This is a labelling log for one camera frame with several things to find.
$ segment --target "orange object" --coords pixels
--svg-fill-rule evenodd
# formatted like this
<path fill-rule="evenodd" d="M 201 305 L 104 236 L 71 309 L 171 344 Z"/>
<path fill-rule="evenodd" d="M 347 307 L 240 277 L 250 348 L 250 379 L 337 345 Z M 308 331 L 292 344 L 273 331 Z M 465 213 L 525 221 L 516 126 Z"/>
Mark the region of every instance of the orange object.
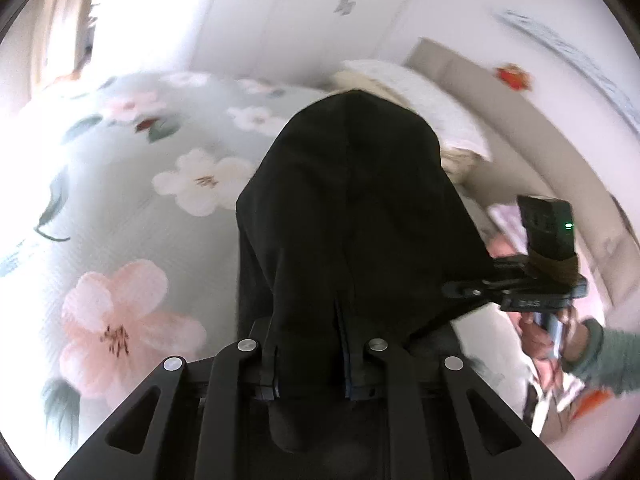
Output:
<path fill-rule="evenodd" d="M 598 390 L 597 392 L 589 394 L 582 400 L 580 406 L 578 406 L 578 409 L 575 410 L 574 416 L 572 416 L 572 420 L 576 420 L 577 418 L 580 418 L 587 413 L 592 412 L 598 406 L 601 406 L 605 402 L 607 402 L 611 397 L 613 397 L 613 394 L 611 392 L 605 392 L 603 390 Z"/>
<path fill-rule="evenodd" d="M 495 75 L 516 91 L 531 90 L 531 76 L 516 64 L 495 69 Z"/>

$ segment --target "green sleeve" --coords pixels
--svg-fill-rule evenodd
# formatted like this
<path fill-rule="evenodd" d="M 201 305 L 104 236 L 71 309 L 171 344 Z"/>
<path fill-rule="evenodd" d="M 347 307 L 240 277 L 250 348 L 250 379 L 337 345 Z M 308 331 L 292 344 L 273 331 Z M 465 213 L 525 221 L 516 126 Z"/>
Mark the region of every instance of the green sleeve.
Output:
<path fill-rule="evenodd" d="M 580 360 L 561 360 L 562 370 L 589 386 L 610 388 L 616 395 L 640 390 L 640 334 L 603 328 L 587 319 L 589 343 Z"/>

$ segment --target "beige headboard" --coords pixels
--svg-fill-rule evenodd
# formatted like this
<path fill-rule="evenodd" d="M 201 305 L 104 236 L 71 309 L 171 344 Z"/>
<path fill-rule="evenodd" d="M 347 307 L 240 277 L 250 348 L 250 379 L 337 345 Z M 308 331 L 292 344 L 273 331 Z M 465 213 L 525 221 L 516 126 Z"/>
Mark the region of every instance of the beige headboard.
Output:
<path fill-rule="evenodd" d="M 494 160 L 480 162 L 465 186 L 483 206 L 518 194 L 567 200 L 577 240 L 611 306 L 640 282 L 640 248 L 604 184 L 573 145 L 521 94 L 489 71 L 434 41 L 422 39 L 407 62 L 486 123 Z"/>

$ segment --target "person's hand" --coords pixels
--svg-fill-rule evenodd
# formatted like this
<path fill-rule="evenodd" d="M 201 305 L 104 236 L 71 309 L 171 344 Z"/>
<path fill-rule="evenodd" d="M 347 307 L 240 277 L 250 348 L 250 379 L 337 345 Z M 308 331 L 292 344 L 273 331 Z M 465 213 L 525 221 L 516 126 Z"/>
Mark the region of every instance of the person's hand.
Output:
<path fill-rule="evenodd" d="M 564 342 L 560 353 L 569 362 L 577 361 L 587 346 L 589 330 L 577 321 L 574 307 L 558 313 L 558 319 L 564 324 Z M 533 321 L 533 313 L 523 312 L 518 324 L 522 330 L 522 351 L 533 359 L 545 359 L 554 342 L 543 328 Z"/>

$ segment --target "floral bedspread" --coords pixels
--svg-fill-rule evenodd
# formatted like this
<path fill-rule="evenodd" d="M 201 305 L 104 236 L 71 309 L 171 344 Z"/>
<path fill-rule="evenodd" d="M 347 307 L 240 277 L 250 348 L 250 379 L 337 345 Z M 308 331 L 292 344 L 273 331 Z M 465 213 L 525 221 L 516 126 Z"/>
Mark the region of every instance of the floral bedspread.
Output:
<path fill-rule="evenodd" d="M 233 341 L 236 199 L 284 124 L 322 97 L 138 74 L 52 88 L 22 111 L 0 186 L 12 212 L 0 234 L 0 351 L 14 357 L 0 431 L 37 480 L 163 358 Z M 47 424 L 63 448 L 47 441 L 43 460 Z"/>

